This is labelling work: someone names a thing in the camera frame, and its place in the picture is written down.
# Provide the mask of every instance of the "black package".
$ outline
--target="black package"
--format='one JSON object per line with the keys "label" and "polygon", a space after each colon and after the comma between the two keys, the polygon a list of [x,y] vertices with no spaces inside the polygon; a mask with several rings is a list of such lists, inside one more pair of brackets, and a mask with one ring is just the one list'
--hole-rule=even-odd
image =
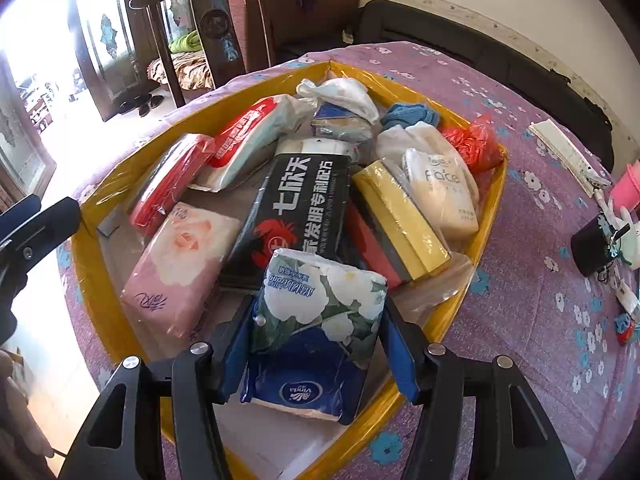
{"label": "black package", "polygon": [[258,291],[271,255],[278,248],[335,260],[349,197],[350,164],[345,155],[277,155],[218,284]]}

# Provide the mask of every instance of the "purple cloth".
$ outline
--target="purple cloth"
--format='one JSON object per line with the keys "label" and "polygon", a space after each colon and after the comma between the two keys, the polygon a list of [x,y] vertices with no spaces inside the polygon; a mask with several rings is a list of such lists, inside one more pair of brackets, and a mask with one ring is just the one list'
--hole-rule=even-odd
{"label": "purple cloth", "polygon": [[[240,76],[169,114],[142,140],[260,80],[329,59],[382,74],[469,120],[485,113],[494,118],[498,141],[509,150],[507,182],[478,270],[444,343],[464,357],[489,361],[497,354],[510,355],[556,428],[576,476],[597,479],[636,418],[640,403],[638,343],[619,346],[613,320],[621,309],[612,290],[595,277],[585,280],[575,267],[570,237],[598,209],[527,129],[530,123],[549,118],[543,111],[444,54],[402,41],[307,54]],[[593,167],[608,177],[577,138],[563,130]],[[133,149],[132,143],[120,160]],[[89,185],[94,186],[105,174],[104,170],[97,173]],[[89,191],[80,187],[76,196],[83,189]],[[58,261],[80,349],[101,387],[112,365],[82,307],[68,243],[59,249]],[[616,265],[627,283],[634,284],[628,267]],[[420,408],[405,404],[334,478],[400,478],[419,415]],[[472,433],[469,401],[463,414],[456,479],[466,478]],[[175,456],[170,455],[169,466],[175,468]]]}

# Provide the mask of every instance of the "black cup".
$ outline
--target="black cup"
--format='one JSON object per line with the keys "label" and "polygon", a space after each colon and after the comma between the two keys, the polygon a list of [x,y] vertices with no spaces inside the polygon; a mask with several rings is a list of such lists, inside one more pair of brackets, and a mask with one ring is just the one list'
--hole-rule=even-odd
{"label": "black cup", "polygon": [[587,225],[571,237],[571,252],[575,265],[583,276],[591,276],[596,270],[606,267],[617,253],[609,245],[610,233],[615,229],[609,225],[600,213]]}

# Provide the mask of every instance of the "wooden chair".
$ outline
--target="wooden chair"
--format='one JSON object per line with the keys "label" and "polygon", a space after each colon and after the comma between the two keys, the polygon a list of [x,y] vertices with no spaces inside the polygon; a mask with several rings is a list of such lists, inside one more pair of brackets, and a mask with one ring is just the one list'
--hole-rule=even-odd
{"label": "wooden chair", "polygon": [[[175,73],[174,63],[169,51],[168,40],[162,20],[160,3],[164,0],[131,0],[131,9],[146,9],[151,23],[158,53],[166,72],[171,95],[176,107],[185,105],[184,95]],[[214,88],[222,86],[238,75],[245,74],[244,61],[236,37],[236,30],[228,0],[190,0],[196,29],[204,50]],[[267,46],[269,66],[273,66],[275,55],[271,36],[271,21],[266,0],[258,0],[264,39]]]}

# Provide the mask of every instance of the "pink tissue pack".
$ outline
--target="pink tissue pack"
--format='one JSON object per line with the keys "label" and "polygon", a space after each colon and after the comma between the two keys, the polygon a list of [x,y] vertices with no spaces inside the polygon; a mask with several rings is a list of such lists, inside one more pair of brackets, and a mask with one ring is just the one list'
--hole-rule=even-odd
{"label": "pink tissue pack", "polygon": [[178,202],[133,269],[122,300],[160,332],[187,338],[240,227],[235,218]]}

